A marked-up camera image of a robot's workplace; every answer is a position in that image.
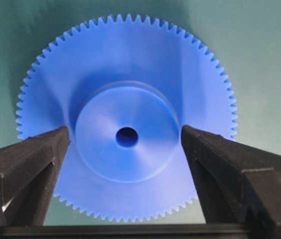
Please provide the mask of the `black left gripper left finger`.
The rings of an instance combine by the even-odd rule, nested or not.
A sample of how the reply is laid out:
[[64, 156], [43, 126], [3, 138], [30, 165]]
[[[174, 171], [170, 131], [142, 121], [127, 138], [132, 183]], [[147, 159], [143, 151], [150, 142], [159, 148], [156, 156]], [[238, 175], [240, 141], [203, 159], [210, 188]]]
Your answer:
[[0, 226], [43, 225], [69, 144], [61, 126], [0, 148]]

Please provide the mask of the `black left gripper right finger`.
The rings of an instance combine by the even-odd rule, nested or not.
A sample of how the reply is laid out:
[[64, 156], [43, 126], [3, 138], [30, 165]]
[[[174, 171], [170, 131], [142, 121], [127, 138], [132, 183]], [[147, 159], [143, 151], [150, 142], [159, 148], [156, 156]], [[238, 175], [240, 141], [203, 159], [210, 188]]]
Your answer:
[[256, 224], [281, 239], [281, 155], [189, 125], [181, 143], [207, 223]]

